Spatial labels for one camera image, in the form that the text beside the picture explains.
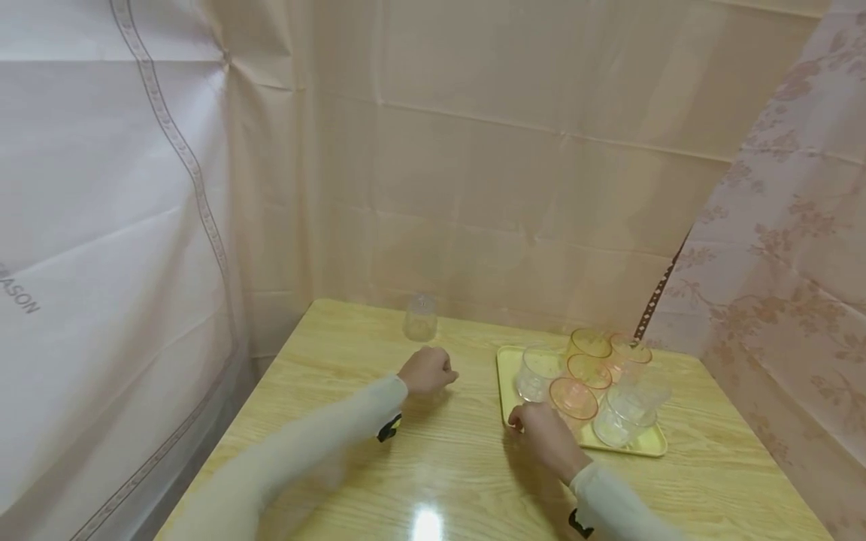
fist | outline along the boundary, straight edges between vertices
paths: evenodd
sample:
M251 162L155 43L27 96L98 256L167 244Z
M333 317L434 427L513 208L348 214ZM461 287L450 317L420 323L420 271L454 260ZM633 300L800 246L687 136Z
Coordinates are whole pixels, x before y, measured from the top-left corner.
M530 402L517 406L508 416L508 424L515 428L515 435L523 439L535 459L565 485L592 462L550 404Z
M428 395L457 380L451 369L451 357L441 347L424 346L409 357L397 377L406 384L410 395Z

drinking glass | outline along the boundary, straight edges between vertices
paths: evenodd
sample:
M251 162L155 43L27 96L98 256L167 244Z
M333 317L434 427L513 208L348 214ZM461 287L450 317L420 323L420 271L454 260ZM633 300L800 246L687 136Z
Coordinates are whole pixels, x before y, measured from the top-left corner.
M578 353L568 358L565 363L568 373L592 390L596 397L604 394L613 384L613 375L604 365L604 360L591 357L585 353Z
M436 336L436 301L432 297L419 293L411 298L403 334L414 342L427 342Z
M624 447L656 424L658 408L668 399L670 383L660 369L627 372L604 395L592 428L605 444Z
M577 329L568 340L566 355L584 353L590 357L608 357L611 354L611 340L605 332L595 329Z
M622 448L632 443L647 428L656 424L656 411L642 410L629 401L620 400L619 386L608 390L601 399L592 430L605 445Z
M643 342L625 334L611 336L611 355L604 363L613 375L613 383L619 382L624 374L639 374L652 360L652 350Z
M553 380L550 384L550 401L575 435L598 413L598 401L592 390L569 377Z
M550 384L564 371L562 356L542 345L529 345L523 350L523 359L514 384L517 394L529 402L545 402Z
M626 372L619 380L620 393L617 399L631 404L644 412L658 409L670 399L668 378L660 368L645 366L640 371Z

white sleeve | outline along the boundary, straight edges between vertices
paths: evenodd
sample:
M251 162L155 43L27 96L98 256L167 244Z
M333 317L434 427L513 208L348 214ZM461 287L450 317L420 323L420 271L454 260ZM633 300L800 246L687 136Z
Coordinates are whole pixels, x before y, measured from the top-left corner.
M613 472L592 462L569 488L578 499L577 522L604 532L611 541L682 541L680 532L658 518Z
M188 495L166 541L254 541L259 517L282 488L323 458L373 437L408 390L397 376L284 425L245 449Z

floral curtain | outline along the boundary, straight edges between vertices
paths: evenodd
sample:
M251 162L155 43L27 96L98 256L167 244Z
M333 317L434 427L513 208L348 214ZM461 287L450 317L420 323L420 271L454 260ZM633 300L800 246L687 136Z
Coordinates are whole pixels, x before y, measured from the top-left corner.
M866 538L866 10L806 44L700 213L649 340L702 358L839 541Z

plastic tray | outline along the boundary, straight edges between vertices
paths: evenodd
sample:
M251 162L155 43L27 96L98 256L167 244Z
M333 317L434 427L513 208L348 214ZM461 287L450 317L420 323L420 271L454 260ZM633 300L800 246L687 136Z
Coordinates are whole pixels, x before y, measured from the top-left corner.
M517 345L504 345L496 352L496 371L499 373L499 402L502 408L502 422L508 425L508 415L514 406L523 402L514 387L522 362L523 348ZM668 440L656 423L653 428L639 435L635 441L624 448L613 448L603 444L592 431L592 423L587 423L577 437L580 447L613 451L614 453L637 454L659 457L668 452Z

